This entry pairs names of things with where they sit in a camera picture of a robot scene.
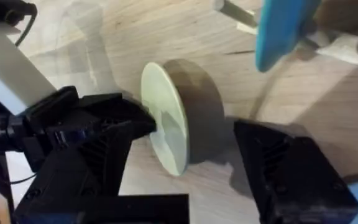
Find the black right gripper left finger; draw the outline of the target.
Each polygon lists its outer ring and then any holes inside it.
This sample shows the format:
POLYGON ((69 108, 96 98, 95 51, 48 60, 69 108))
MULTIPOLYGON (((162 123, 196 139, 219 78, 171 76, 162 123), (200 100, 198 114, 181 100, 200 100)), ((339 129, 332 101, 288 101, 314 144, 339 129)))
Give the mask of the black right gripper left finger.
POLYGON ((53 151, 18 204, 16 221, 104 221, 119 194, 133 132, 131 123, 116 124, 53 151))

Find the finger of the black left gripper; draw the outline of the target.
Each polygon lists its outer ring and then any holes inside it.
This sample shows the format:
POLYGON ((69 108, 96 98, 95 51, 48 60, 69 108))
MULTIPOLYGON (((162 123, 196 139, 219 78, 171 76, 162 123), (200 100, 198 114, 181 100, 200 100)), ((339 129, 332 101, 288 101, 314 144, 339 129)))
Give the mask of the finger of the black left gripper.
POLYGON ((78 106, 92 115, 113 122, 133 121, 155 126, 155 120, 137 101, 123 97, 122 93, 88 95, 78 106))
POLYGON ((155 122, 140 122, 134 123, 133 126, 133 139, 139 139, 149 135, 157 130, 155 122))

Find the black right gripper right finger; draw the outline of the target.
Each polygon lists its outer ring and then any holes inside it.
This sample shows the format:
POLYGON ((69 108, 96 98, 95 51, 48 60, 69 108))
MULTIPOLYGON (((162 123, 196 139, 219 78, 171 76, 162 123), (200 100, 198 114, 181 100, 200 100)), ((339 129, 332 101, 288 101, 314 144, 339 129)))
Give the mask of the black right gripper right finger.
POLYGON ((252 196, 263 224, 351 223, 358 201, 316 142, 234 122, 252 196))

